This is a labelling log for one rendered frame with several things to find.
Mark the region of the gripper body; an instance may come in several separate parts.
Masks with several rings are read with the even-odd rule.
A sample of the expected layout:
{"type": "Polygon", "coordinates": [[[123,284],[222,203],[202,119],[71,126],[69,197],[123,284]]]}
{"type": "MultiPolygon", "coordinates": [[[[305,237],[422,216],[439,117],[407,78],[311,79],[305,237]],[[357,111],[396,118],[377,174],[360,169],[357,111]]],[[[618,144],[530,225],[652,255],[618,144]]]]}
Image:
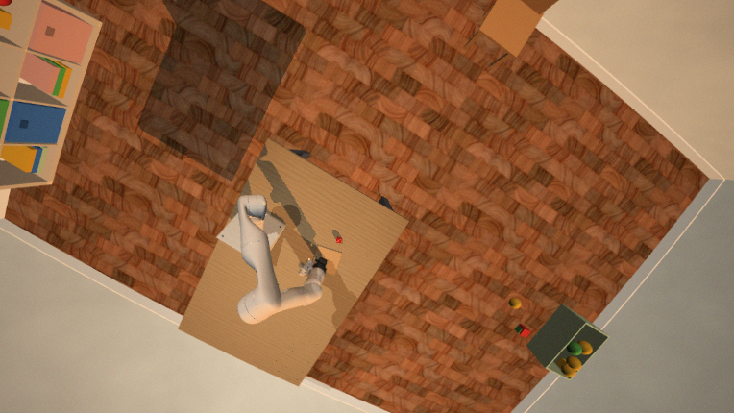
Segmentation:
{"type": "Polygon", "coordinates": [[[326,275],[326,265],[327,265],[327,262],[328,261],[326,259],[320,257],[319,260],[317,261],[317,263],[315,263],[312,266],[312,260],[309,259],[304,264],[304,266],[301,268],[301,270],[299,272],[299,275],[300,276],[308,275],[308,272],[310,272],[310,274],[316,273],[316,274],[319,274],[322,277],[322,280],[324,280],[325,275],[326,275]]]}

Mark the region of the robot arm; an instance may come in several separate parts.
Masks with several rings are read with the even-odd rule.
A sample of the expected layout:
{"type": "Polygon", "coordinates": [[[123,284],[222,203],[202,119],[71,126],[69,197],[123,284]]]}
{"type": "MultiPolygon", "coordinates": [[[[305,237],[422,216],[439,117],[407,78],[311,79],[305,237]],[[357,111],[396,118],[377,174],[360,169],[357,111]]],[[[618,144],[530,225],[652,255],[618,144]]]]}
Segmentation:
{"type": "Polygon", "coordinates": [[[256,324],[275,312],[308,305],[320,299],[323,280],[316,273],[310,274],[301,287],[280,291],[273,268],[269,239],[263,231],[267,210],[265,197],[263,195],[240,196],[237,201],[237,209],[242,258],[257,272],[257,288],[243,296],[237,305],[240,318],[248,324],[256,324]],[[260,217],[253,218],[253,216],[260,217]],[[306,301],[310,302],[306,303],[306,301]]]}

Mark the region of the orange flat mat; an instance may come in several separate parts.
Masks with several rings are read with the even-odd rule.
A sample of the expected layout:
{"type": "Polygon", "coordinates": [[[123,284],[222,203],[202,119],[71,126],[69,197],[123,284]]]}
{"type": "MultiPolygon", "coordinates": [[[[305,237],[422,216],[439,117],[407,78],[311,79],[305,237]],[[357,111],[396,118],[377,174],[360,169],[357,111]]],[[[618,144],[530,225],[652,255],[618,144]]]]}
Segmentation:
{"type": "Polygon", "coordinates": [[[322,258],[328,261],[326,265],[326,273],[335,275],[342,253],[318,246],[314,260],[318,254],[321,254],[322,258]]]}

